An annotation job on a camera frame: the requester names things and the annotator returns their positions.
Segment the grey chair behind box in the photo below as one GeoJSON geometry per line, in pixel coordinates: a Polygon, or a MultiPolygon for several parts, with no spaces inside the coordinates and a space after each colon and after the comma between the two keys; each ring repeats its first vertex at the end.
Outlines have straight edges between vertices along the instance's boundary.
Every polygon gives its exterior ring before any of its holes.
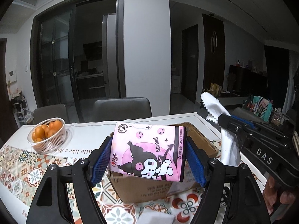
{"type": "Polygon", "coordinates": [[[152,117],[152,110],[147,98],[111,98],[95,101],[92,122],[149,117],[152,117]]]}

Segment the white basket of oranges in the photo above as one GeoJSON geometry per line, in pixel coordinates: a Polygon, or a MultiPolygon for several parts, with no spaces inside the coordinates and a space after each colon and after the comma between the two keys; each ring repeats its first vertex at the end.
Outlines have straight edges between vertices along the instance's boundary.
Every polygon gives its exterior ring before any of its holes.
{"type": "Polygon", "coordinates": [[[65,121],[55,117],[37,124],[28,134],[27,142],[37,153],[57,150],[66,140],[65,121]]]}

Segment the grey chair right side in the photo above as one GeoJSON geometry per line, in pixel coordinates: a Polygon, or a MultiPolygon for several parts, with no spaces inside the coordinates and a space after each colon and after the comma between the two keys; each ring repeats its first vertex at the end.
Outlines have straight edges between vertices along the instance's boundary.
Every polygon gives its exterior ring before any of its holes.
{"type": "Polygon", "coordinates": [[[238,116],[240,118],[246,119],[248,121],[265,122],[260,117],[253,114],[252,112],[250,112],[246,109],[240,108],[240,107],[237,107],[236,109],[234,109],[232,114],[235,116],[238,116]]]}

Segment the white cleaning cloth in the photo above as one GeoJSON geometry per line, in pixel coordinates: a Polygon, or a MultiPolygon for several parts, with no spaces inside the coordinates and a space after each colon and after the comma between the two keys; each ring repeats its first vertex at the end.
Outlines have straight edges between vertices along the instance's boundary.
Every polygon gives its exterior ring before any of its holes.
{"type": "MultiPolygon", "coordinates": [[[[230,116],[225,107],[212,94],[203,92],[201,94],[201,100],[208,111],[206,120],[220,125],[218,118],[221,114],[230,116]]],[[[221,162],[224,165],[238,166],[240,161],[241,157],[239,147],[237,146],[236,135],[221,126],[221,162]]]]}

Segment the black sliding glass door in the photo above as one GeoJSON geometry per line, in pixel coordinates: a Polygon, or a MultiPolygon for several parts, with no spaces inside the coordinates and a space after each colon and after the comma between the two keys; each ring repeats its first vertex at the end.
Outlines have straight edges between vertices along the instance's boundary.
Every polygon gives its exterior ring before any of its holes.
{"type": "Polygon", "coordinates": [[[124,0],[66,0],[33,19],[30,69],[38,108],[63,104],[70,122],[100,122],[126,96],[124,0]]]}

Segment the grey chair far left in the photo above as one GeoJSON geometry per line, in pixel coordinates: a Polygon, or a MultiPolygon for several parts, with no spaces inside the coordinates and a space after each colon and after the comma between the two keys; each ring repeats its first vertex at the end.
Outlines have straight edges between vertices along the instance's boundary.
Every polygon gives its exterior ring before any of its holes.
{"type": "Polygon", "coordinates": [[[33,112],[33,124],[38,124],[44,120],[55,117],[62,118],[65,123],[70,123],[65,104],[56,104],[35,109],[33,112]]]}

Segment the patterned tile table runner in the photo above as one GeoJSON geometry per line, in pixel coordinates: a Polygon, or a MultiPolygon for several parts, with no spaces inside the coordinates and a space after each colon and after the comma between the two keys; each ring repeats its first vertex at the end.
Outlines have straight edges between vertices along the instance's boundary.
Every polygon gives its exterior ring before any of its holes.
{"type": "MultiPolygon", "coordinates": [[[[88,158],[65,167],[51,164],[30,205],[27,223],[73,223],[68,183],[73,185],[83,223],[128,222],[121,211],[103,214],[92,192],[104,175],[111,148],[112,138],[108,137],[88,158]]],[[[209,158],[191,138],[184,150],[196,182],[205,189],[192,223],[214,223],[222,200],[227,202],[223,223],[269,223],[260,189],[246,164],[233,167],[209,158]]]]}

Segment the brown cardboard box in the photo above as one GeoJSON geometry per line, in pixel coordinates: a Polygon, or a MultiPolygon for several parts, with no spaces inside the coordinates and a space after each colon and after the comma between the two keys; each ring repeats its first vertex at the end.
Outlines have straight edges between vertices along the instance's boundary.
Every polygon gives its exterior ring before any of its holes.
{"type": "MultiPolygon", "coordinates": [[[[183,122],[170,124],[175,126],[185,126],[187,137],[190,136],[196,146],[203,149],[209,157],[216,157],[218,149],[200,132],[193,124],[183,122]]],[[[108,169],[108,179],[112,184],[115,193],[123,203],[141,203],[157,199],[164,199],[174,193],[191,189],[195,180],[187,181],[187,171],[189,170],[186,159],[184,167],[184,179],[181,182],[156,181],[148,178],[138,178],[134,176],[122,175],[108,169]]]]}

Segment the wooden high chair with clothes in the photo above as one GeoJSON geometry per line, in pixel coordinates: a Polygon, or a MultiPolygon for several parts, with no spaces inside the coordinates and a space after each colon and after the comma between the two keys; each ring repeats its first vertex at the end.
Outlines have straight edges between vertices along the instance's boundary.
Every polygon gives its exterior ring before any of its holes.
{"type": "Polygon", "coordinates": [[[261,96],[249,96],[243,103],[243,108],[269,123],[273,112],[272,102],[261,96]]]}

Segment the pink Kuromi tissue pack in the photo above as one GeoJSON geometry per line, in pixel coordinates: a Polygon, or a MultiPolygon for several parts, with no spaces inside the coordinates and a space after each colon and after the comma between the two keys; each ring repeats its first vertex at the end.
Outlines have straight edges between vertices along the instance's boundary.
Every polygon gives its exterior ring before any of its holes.
{"type": "Polygon", "coordinates": [[[108,169],[122,175],[181,182],[186,162],[187,128],[117,122],[108,169]]]}

